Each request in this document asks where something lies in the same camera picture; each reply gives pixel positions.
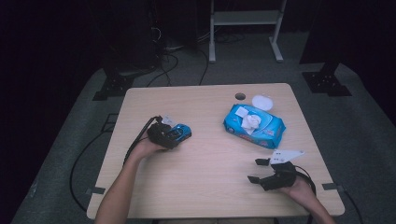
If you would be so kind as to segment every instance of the wet wipes pack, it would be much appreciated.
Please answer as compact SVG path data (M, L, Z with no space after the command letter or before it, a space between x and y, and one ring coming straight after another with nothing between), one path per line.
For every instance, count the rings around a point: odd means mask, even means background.
M271 149L286 130L282 119L252 105L233 105L223 124L228 133Z

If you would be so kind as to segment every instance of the wooden table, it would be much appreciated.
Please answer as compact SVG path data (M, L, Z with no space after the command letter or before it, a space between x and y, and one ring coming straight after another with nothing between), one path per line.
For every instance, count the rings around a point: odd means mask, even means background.
M235 95L242 92L246 99ZM258 166L273 150L226 133L223 120L234 104L251 104L257 94L270 96L269 112L283 119L287 130L278 149L304 150L293 160L314 180L318 198L333 216L345 207L338 192L324 190L332 178L288 84L247 84L130 89L125 95L114 133L96 182L109 189L120 172L128 147L154 116L170 116L191 127L192 137L177 148L158 152L142 161L137 174L130 218L290 217L306 211L276 190L264 191L248 175L273 175ZM87 216L95 218L104 194L94 193Z

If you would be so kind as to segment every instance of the gray carpet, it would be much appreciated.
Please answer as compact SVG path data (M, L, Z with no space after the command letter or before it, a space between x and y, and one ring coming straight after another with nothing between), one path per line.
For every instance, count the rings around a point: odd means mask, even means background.
M329 97L311 93L302 72L318 71L322 64L299 64L307 33L280 34L278 44L285 61L277 63L268 43L269 34L246 35L229 45L217 44L217 62L208 66L202 85L243 83L289 83L304 112L335 182L346 188L358 205L364 223L394 223L396 220L396 129L364 89L359 76L344 65L336 70L340 82L352 96ZM208 45L200 48L206 53ZM200 51L174 52L178 65L170 71L172 86L198 85L205 71ZM175 59L165 57L163 68ZM138 77L134 88L145 87L157 71ZM122 97L92 101L105 81L102 69L92 75L78 97L63 128L44 161L30 192L13 223L93 223L74 202L69 176L83 148L101 132L109 113L119 113ZM150 86L166 86L165 76ZM73 189L84 207L88 206L111 133L103 133L82 154L73 175ZM359 223L357 212L345 193L340 193L346 212L339 223ZM150 223L151 220L128 220ZM305 223L306 217L280 218L280 223Z

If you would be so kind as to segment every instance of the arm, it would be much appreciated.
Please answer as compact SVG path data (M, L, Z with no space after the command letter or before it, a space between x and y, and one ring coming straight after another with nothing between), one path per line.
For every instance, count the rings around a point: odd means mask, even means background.
M132 151L96 214L95 223L125 223L134 189L137 168L143 158L163 147L144 139Z
M287 194L295 202L304 207L319 224L333 224L334 219L330 216L326 208L315 196L312 189L301 177L297 176L293 186L279 189Z

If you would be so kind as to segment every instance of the dark background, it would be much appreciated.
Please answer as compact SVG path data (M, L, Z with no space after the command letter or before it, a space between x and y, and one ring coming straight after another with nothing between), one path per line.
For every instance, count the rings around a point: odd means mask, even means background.
M191 41L208 30L209 2L1 1L1 223L14 216L103 58L116 55L139 68L156 64L158 46L149 27L162 26L165 34ZM236 10L276 6L276 1L230 3ZM216 7L227 4L218 1ZM186 33L172 33L166 24L171 9L191 12L178 24ZM301 63L339 59L395 123L395 11L391 1L289 1L281 32L311 31Z

